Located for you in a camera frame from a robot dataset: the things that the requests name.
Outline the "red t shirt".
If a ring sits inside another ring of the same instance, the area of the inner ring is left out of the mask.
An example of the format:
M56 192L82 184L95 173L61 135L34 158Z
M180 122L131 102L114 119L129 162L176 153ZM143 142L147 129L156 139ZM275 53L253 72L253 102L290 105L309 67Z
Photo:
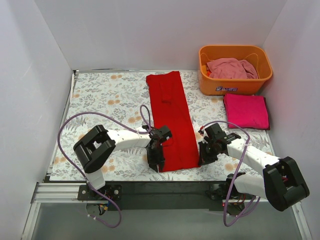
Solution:
M154 126L167 126L172 134L163 143L163 172L197 168L199 152L180 72L151 74L146 83Z

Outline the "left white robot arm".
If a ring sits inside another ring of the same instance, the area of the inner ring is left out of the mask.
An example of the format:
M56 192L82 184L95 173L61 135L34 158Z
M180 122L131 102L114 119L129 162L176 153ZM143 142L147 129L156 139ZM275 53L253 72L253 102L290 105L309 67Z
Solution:
M106 184L102 167L114 151L145 148L147 163L156 172L165 166L163 143L172 138L170 129L148 129L147 125L138 130L107 130L103 125L96 125L74 146L73 150L80 161L86 181L96 190Z

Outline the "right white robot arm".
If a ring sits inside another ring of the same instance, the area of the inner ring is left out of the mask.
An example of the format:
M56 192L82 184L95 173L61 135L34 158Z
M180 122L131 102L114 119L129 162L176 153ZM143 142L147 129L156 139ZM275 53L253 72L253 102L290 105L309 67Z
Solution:
M219 154L238 159L255 170L258 177L245 172L231 173L226 185L232 196L248 194L268 200L283 212L310 195L310 190L296 161L287 156L279 158L265 153L236 133L226 134L218 123L205 125L198 131L203 135L199 145L199 165L211 164Z

